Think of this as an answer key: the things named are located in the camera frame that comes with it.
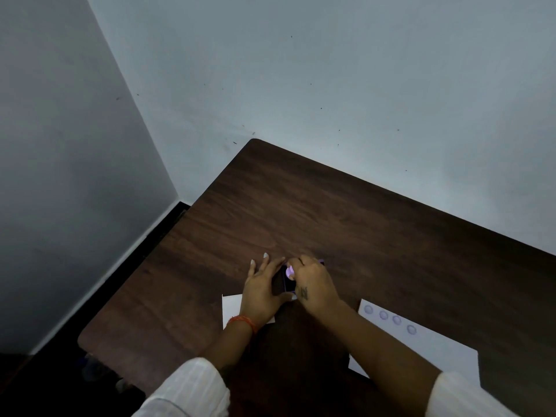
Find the white right sleeve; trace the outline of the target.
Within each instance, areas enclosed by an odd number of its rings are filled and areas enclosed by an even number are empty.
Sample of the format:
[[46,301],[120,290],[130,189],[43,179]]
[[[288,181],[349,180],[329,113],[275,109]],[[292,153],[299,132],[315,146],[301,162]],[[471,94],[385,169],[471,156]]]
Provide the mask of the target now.
[[436,379],[425,417],[520,417],[457,372]]

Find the person's left hand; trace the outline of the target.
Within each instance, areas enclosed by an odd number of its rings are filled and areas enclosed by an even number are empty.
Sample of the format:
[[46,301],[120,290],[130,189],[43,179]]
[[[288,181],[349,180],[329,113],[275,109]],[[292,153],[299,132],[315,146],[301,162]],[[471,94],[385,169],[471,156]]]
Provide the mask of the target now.
[[259,330],[265,326],[277,313],[282,305],[274,305],[272,293],[272,277],[277,268],[286,261],[284,257],[270,259],[266,253],[260,266],[256,264],[256,275],[249,279],[249,269],[242,292],[241,313],[247,315],[257,325]]

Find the person's left forearm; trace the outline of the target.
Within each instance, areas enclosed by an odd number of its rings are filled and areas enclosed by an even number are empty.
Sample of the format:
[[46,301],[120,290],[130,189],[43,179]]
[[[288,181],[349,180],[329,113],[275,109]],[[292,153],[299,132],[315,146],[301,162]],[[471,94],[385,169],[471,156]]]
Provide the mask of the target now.
[[230,372],[251,343],[253,334],[243,322],[234,322],[223,329],[217,339],[201,354],[226,381]]

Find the small black purple box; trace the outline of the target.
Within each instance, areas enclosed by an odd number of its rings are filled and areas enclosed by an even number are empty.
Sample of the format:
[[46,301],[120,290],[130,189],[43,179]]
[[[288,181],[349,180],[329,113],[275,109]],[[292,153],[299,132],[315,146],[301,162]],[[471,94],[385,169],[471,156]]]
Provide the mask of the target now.
[[287,278],[287,267],[288,265],[284,261],[272,277],[272,290],[274,294],[281,294],[282,292],[294,293],[296,291],[296,281],[290,281]]

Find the orange thread wristband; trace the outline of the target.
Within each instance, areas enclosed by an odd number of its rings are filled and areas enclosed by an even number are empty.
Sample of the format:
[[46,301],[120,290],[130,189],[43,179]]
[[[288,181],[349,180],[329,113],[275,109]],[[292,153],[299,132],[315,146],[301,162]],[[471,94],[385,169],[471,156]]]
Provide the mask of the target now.
[[231,317],[228,320],[228,322],[226,323],[226,327],[228,327],[230,324],[232,324],[234,322],[243,322],[243,323],[247,324],[249,326],[249,328],[251,329],[251,332],[252,332],[253,335],[256,334],[259,330],[257,325],[255,325],[255,323],[247,316],[237,315],[237,316]]

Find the white sleeve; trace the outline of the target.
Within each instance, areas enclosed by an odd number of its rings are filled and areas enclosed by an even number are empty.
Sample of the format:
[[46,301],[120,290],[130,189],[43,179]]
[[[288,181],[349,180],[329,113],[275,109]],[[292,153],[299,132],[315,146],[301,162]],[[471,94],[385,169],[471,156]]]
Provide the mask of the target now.
[[457,372],[436,379],[425,417],[520,417]]
[[228,417],[230,391],[207,359],[188,360],[132,417]]

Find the white left sleeve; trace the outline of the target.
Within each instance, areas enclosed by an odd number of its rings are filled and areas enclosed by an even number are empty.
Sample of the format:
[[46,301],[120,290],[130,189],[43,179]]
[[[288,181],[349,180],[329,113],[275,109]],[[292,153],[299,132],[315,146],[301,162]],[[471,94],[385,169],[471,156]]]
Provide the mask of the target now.
[[132,417],[228,417],[230,391],[207,359],[188,360]]

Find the person's right forearm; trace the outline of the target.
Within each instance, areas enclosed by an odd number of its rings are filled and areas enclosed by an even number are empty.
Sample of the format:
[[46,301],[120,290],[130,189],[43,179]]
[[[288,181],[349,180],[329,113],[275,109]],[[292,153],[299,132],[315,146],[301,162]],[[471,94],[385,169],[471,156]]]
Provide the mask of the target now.
[[347,348],[378,390],[411,417],[424,417],[440,370],[340,299],[306,310]]

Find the person's right hand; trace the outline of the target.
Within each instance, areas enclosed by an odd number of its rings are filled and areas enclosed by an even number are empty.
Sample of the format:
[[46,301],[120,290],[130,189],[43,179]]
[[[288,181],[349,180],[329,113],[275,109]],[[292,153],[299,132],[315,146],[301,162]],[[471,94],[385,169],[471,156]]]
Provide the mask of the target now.
[[296,282],[296,296],[309,314],[325,321],[341,302],[330,273],[316,258],[301,255],[288,260]]

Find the small blank white paper sheet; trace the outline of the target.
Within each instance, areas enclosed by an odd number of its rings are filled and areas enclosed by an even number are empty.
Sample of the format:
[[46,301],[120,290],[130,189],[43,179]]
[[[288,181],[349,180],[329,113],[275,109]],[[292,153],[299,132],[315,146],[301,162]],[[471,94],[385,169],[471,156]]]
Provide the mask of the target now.
[[237,316],[247,317],[241,313],[242,294],[222,296],[222,327],[226,328],[228,322]]

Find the large white paper sheet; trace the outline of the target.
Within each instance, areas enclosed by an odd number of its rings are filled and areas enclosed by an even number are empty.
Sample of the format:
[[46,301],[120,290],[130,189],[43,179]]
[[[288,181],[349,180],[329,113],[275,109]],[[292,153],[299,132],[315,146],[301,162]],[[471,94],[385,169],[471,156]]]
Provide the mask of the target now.
[[[373,307],[372,315],[365,314],[363,308],[366,304]],[[388,320],[380,319],[380,310],[388,312]],[[479,357],[476,350],[400,315],[403,322],[401,325],[396,325],[392,321],[392,316],[398,314],[364,299],[360,300],[358,314],[429,361],[442,372],[457,372],[473,385],[481,386]]]

